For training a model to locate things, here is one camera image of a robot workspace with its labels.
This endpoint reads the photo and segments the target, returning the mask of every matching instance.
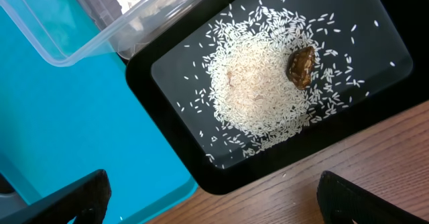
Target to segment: tray rim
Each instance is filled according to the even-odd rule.
[[[318,125],[308,131],[322,135],[332,131],[335,127],[337,130],[335,135],[325,134],[323,139],[307,137],[312,140],[312,144],[304,149],[298,148],[296,145],[277,145],[225,170],[217,168],[205,158],[205,153],[195,142],[192,134],[184,127],[184,123],[163,96],[150,72],[152,64],[158,58],[232,1],[234,0],[203,0],[150,45],[136,54],[129,61],[125,72],[129,88],[139,99],[197,183],[209,193],[227,194],[429,99],[429,92],[419,93],[418,89],[411,91],[416,86],[425,83],[425,70],[429,69],[424,61],[426,58],[424,54],[425,45],[418,40],[416,41],[414,37],[416,35],[415,29],[418,26],[427,27],[426,25],[429,25],[429,17],[419,13],[424,10],[418,10],[429,9],[429,0],[400,0],[399,2],[398,0],[381,0],[414,61],[414,69],[410,75],[362,103],[328,118],[324,121],[324,126]],[[414,16],[413,21],[403,17],[402,12],[405,10],[408,12],[407,15]],[[420,30],[420,33],[420,38],[429,38],[429,32]],[[143,69],[144,74],[148,74],[146,75],[148,77],[141,77]],[[145,98],[147,91],[153,94],[152,97],[160,94],[156,96],[157,103],[155,105],[149,103],[149,100]],[[397,93],[401,93],[402,97],[397,97]]]

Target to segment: pile of rice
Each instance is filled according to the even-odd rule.
[[[318,43],[311,29],[304,31],[305,21],[285,9],[258,7],[248,21],[217,21],[214,26],[217,50],[205,56],[210,59],[207,73],[214,116],[252,137],[259,150],[301,132],[312,118],[308,113],[312,96],[299,91],[286,76],[286,62],[293,51],[313,46],[318,56]]]

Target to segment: clear plastic container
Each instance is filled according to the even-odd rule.
[[[200,0],[0,0],[44,60],[70,66],[108,52],[130,58]]]

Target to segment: turquoise surface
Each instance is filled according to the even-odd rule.
[[[151,219],[195,191],[116,54],[56,68],[1,9],[0,26],[0,172],[28,204],[96,169],[112,188],[105,223]]]

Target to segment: teal plastic mat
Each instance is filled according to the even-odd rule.
[[[147,221],[196,183],[125,82],[116,54],[44,62],[0,9],[0,173],[32,204],[97,169],[105,223]]]

